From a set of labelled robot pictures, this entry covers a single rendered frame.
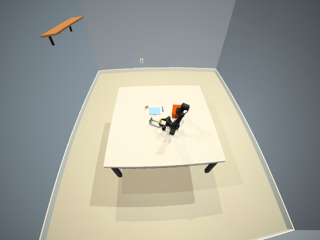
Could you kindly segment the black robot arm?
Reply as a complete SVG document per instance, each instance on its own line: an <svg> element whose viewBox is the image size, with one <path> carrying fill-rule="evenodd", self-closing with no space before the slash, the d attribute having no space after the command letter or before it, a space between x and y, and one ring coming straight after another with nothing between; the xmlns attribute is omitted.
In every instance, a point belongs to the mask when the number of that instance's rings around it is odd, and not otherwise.
<svg viewBox="0 0 320 240"><path fill-rule="evenodd" d="M184 102L181 104L181 107L177 107L177 108L176 108L176 114L179 115L179 116L178 116L178 118L172 123L169 134L174 135L175 132L176 132L176 130L179 129L179 127L180 127L180 122L181 122L182 118L185 116L185 114L189 111L189 108L190 108L189 104L184 103ZM186 110L186 112L184 113L185 110ZM166 121L166 124L168 124L168 125L170 125L171 122L172 122L171 119L170 119L170 117L167 117L165 121Z"/></svg>

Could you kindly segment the light blue square mat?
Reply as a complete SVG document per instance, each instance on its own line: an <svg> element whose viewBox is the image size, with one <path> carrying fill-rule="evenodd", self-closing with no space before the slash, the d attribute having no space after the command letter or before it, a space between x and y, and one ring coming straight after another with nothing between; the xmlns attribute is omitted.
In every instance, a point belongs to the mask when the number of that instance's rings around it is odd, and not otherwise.
<svg viewBox="0 0 320 240"><path fill-rule="evenodd" d="M148 108L148 115L160 115L160 107L149 107Z"/></svg>

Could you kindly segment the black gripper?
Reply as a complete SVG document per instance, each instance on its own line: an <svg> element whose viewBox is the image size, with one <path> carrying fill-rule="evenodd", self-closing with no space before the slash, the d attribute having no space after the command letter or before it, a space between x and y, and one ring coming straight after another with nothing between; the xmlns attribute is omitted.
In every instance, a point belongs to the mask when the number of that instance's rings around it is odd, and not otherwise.
<svg viewBox="0 0 320 240"><path fill-rule="evenodd" d="M167 118L171 118L171 117L168 116ZM166 122L166 119L167 119L167 118L162 118L162 120ZM160 123L158 123L158 124L162 127L162 130L163 130L163 131L165 131L166 126L167 126L167 127L170 127L170 128L171 128L171 126L172 126L172 122L171 122L171 124L165 123L165 125L164 125L164 124L160 124Z"/></svg>

